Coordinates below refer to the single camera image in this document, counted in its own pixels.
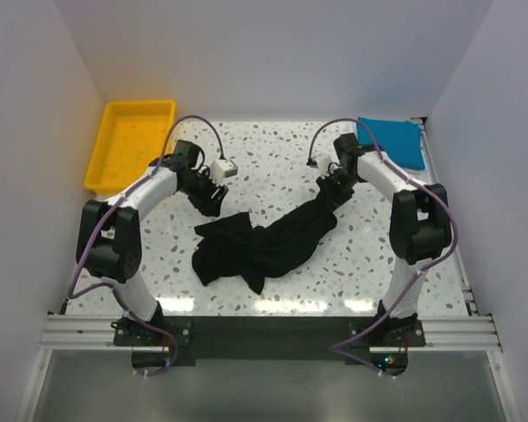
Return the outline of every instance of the yellow plastic tray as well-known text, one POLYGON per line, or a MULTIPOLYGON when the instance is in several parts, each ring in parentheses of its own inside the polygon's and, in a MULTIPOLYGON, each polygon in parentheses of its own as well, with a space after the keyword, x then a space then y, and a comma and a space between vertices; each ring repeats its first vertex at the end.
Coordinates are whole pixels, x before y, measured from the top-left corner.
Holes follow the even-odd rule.
POLYGON ((108 103, 84 187, 98 194, 114 194, 141 176, 160 155, 175 110, 171 100, 108 103))

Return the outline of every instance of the gray wall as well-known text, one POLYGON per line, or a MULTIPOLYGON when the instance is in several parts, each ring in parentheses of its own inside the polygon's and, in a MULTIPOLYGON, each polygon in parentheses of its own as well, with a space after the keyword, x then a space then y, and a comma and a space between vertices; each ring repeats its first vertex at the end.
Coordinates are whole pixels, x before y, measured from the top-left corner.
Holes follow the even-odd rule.
POLYGON ((74 265, 102 105, 53 2, 0 1, 0 421, 74 265))
POLYGON ((528 420, 528 0, 496 0, 429 117, 475 298, 528 420))
POLYGON ((213 118, 428 115, 492 0, 56 0, 108 99, 213 118))

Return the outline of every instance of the purple cable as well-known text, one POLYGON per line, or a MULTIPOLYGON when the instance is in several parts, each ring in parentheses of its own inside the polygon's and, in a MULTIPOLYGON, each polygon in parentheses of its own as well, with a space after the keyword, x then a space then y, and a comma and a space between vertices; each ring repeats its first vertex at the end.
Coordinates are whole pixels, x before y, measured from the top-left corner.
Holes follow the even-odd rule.
POLYGON ((405 297, 405 295, 407 294, 407 292, 411 289, 411 287, 415 284, 415 282, 421 277, 421 274, 422 273, 425 273, 427 272, 430 268, 432 268, 433 266, 437 266, 438 264, 440 264, 442 261, 446 260, 455 250, 456 250, 456 247, 458 246, 458 224, 454 218, 454 216, 452 215, 450 209, 448 208, 448 206, 444 203, 443 200, 441 200, 435 193, 431 192, 427 187, 415 182, 414 180, 410 179, 409 176, 407 174, 405 174, 404 172, 400 171, 396 166, 394 166, 392 163, 390 163, 389 161, 385 160, 384 159, 384 156, 383 154, 381 153, 381 149, 379 148, 379 145, 378 145, 378 142, 376 141, 376 137, 373 135, 373 133, 371 132, 370 128, 367 127, 364 123, 362 123, 359 119, 352 119, 352 118, 340 118, 340 119, 334 119, 334 120, 330 120, 328 121, 327 123, 325 123, 323 126, 321 126, 317 132, 315 133, 315 135, 312 137, 312 141, 311 141, 311 147, 309 148, 309 159, 312 158, 312 148, 313 148, 313 145, 315 143, 315 140, 317 139, 317 137, 319 136, 319 133, 325 128, 325 127, 328 127, 334 123, 338 123, 338 122, 341 122, 341 121, 351 121, 351 122, 354 122, 356 125, 360 125, 361 127, 363 127, 366 132, 368 133, 368 136, 371 138, 371 143, 373 144, 373 147, 374 149, 376 150, 376 152, 378 153, 378 157, 379 159, 387 166, 387 168, 389 168, 389 170, 391 170, 393 173, 395 173, 399 178, 407 181, 410 185, 416 187, 417 189, 420 189, 421 191, 423 191, 424 193, 426 193, 430 198, 432 198, 437 204, 439 207, 441 207, 444 212, 448 215, 448 218, 450 219, 450 223, 451 223, 451 228, 452 228, 452 232, 453 232, 453 240, 452 240, 452 243, 451 243, 451 247, 450 249, 440 258, 437 258, 431 262, 429 262, 427 265, 425 265, 423 268, 420 269, 420 271, 418 271, 412 278, 411 280, 407 283, 407 285, 405 286, 405 288, 403 289, 403 291, 400 293, 400 295, 397 297, 397 299, 395 300, 395 303, 393 303, 388 309, 387 311, 384 313, 384 315, 382 315, 375 323, 373 323, 372 325, 370 325, 367 329, 365 329, 364 331, 361 331, 359 332, 358 334, 356 334, 355 336, 352 336, 351 338, 348 338, 347 340, 344 340, 340 343, 337 343, 336 345, 332 345, 328 348, 328 350, 330 352, 334 352, 334 353, 338 353, 342 356, 345 356, 347 358, 350 358, 350 359, 353 359, 353 360, 357 360, 358 362, 362 363, 363 365, 365 365, 366 367, 370 367, 371 369, 374 369, 376 371, 378 371, 380 374, 382 375, 387 375, 387 376, 390 376, 389 374, 387 374, 385 371, 382 371, 382 370, 379 370, 377 367, 374 367, 370 362, 368 362, 367 360, 364 360, 358 356, 355 356, 351 353, 348 353, 348 352, 345 352, 345 351, 342 351, 342 350, 339 350, 339 347, 344 347, 344 346, 348 346, 349 344, 357 341, 358 339, 364 337, 365 335, 369 334, 370 332, 372 332, 373 330, 375 330, 377 327, 379 327, 379 325, 381 325, 390 315, 391 313, 393 312, 393 310, 395 308, 397 308, 397 306, 399 305, 399 303, 403 300, 403 298, 405 297))
POLYGON ((138 179, 133 185, 128 187, 127 190, 123 192, 121 197, 99 219, 98 223, 94 227, 94 230, 90 234, 90 238, 88 239, 88 242, 86 243, 86 246, 84 247, 82 255, 81 255, 80 259, 78 260, 77 268, 75 269, 74 273, 72 274, 72 279, 70 281, 69 287, 67 288, 67 297, 70 300, 74 300, 74 299, 77 299, 78 297, 80 297, 82 295, 85 295, 85 294, 91 292, 92 290, 94 290, 94 289, 96 289, 98 287, 110 287, 114 291, 115 300, 120 304, 120 306, 123 309, 125 309, 131 315, 131 317, 133 317, 133 319, 135 319, 143 327, 145 327, 145 328, 147 328, 149 330, 153 330, 153 331, 156 331, 158 333, 161 333, 164 336, 168 337, 172 341, 172 344, 174 346, 174 354, 172 355, 172 359, 170 360, 170 362, 165 367, 163 367, 161 369, 158 369, 158 370, 156 370, 156 371, 154 371, 152 373, 146 373, 147 376, 163 374, 178 359, 178 343, 176 342, 176 339, 174 338, 174 336, 170 332, 167 332, 167 331, 164 331, 164 330, 160 330, 159 328, 148 324, 147 322, 143 321, 139 316, 135 315, 132 311, 130 311, 128 309, 128 307, 125 305, 125 303, 123 303, 121 298, 117 295, 117 292, 114 290, 114 284, 113 283, 110 283, 110 282, 107 282, 107 281, 101 281, 100 283, 92 284, 91 286, 81 290, 80 292, 75 293, 74 290, 75 290, 75 288, 77 286, 78 278, 80 277, 80 274, 81 274, 82 270, 84 269, 84 263, 88 259, 88 256, 90 255, 90 251, 92 250, 92 247, 94 245, 94 242, 96 242, 96 238, 98 237, 100 231, 102 230, 102 228, 106 224, 107 220, 109 219, 109 217, 115 212, 115 210, 123 203, 123 201, 131 193, 136 191, 139 187, 141 187, 148 180, 150 180, 155 174, 157 174, 158 169, 160 168, 160 164, 162 164, 162 161, 165 158, 166 147, 168 146, 168 142, 170 141, 170 136, 172 135, 172 132, 174 131, 174 129, 182 121, 187 120, 187 119, 198 119, 198 120, 201 120, 201 121, 206 123, 211 128, 211 130, 213 131, 213 133, 215 134, 215 136, 217 138, 217 143, 219 144, 219 149, 221 150, 220 157, 224 158, 224 150, 223 150, 223 143, 221 142, 221 137, 219 136, 219 133, 217 132, 217 129, 215 128, 215 126, 213 126, 211 124, 211 122, 209 122, 209 120, 203 118, 202 116, 198 116, 198 115, 195 115, 195 114, 190 114, 188 116, 184 116, 184 117, 181 117, 180 119, 176 120, 174 122, 174 124, 170 127, 170 129, 168 130, 168 133, 166 134, 165 143, 164 143, 164 145, 162 147, 162 151, 160 152, 160 157, 158 158, 157 164, 155 165, 155 167, 152 170, 152 172, 150 173, 150 175, 138 179))

